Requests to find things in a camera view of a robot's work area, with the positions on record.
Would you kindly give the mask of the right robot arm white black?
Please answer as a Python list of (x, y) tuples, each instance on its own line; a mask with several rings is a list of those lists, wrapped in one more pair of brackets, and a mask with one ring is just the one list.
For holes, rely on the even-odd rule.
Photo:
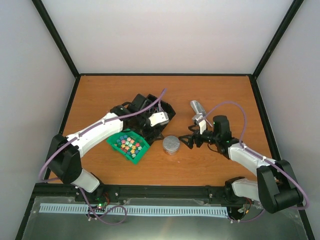
[(203, 144), (215, 145), (216, 152), (234, 161), (256, 176), (256, 181), (237, 177), (227, 184), (227, 194), (259, 202), (268, 213), (297, 206), (304, 201), (293, 169), (286, 160), (274, 160), (249, 149), (232, 136), (225, 115), (213, 117), (213, 129), (207, 129), (206, 120), (199, 117), (188, 129), (192, 132), (178, 139), (189, 149)]

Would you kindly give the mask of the clear plastic jar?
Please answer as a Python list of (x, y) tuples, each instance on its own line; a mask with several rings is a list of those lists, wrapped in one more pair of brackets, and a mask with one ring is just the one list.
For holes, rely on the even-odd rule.
[(167, 154), (169, 156), (174, 156), (179, 152), (178, 150), (167, 150), (167, 149), (164, 149), (163, 151), (165, 154)]

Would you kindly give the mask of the metal jar lid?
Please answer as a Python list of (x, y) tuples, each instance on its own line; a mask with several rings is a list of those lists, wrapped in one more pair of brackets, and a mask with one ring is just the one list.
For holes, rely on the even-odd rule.
[(166, 149), (168, 151), (179, 150), (180, 141), (176, 136), (169, 135), (163, 139), (162, 146), (163, 146), (163, 149)]

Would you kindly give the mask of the green plastic bin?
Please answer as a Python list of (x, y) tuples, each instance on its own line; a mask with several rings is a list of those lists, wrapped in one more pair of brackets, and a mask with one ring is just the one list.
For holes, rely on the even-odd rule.
[(134, 165), (139, 163), (150, 148), (142, 136), (129, 128), (111, 135), (106, 139), (106, 142), (114, 151), (119, 152)]

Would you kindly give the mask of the black lollipop bin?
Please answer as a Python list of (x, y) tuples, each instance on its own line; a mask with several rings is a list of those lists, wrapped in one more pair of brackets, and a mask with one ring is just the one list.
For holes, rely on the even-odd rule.
[(162, 99), (157, 101), (151, 108), (147, 110), (147, 115), (150, 117), (152, 114), (158, 112), (166, 112), (169, 117), (169, 122), (176, 115), (176, 112), (173, 109), (173, 107), (169, 103), (163, 101)]

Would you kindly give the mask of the metal scoop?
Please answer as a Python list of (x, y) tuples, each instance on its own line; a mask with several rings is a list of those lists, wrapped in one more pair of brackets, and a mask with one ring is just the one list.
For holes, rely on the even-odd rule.
[(207, 115), (204, 107), (198, 101), (196, 101), (196, 100), (190, 101), (190, 106), (196, 115), (201, 115), (201, 116)]

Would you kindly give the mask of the black popsicle candy bin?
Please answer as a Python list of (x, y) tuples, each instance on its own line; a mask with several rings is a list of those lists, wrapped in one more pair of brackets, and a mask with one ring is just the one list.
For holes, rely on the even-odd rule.
[(142, 121), (125, 121), (123, 125), (123, 133), (134, 132), (140, 137), (142, 137), (149, 146), (151, 146), (155, 141), (163, 140), (164, 136), (162, 131), (165, 126), (157, 125), (151, 127), (148, 122)]

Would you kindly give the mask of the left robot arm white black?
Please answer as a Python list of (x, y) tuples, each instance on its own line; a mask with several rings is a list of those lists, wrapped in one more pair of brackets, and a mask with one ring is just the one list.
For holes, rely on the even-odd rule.
[(103, 198), (104, 188), (100, 181), (92, 173), (86, 171), (81, 164), (81, 158), (97, 144), (112, 135), (124, 130), (135, 117), (139, 117), (143, 123), (141, 129), (154, 130), (157, 126), (163, 126), (169, 122), (167, 113), (160, 111), (150, 116), (144, 114), (154, 105), (161, 105), (165, 91), (145, 108), (133, 108), (132, 110), (118, 105), (110, 110), (104, 117), (92, 125), (68, 136), (57, 134), (53, 137), (48, 152), (48, 159), (40, 170), (49, 168), (64, 184), (72, 184), (86, 191), (86, 195), (92, 201)]

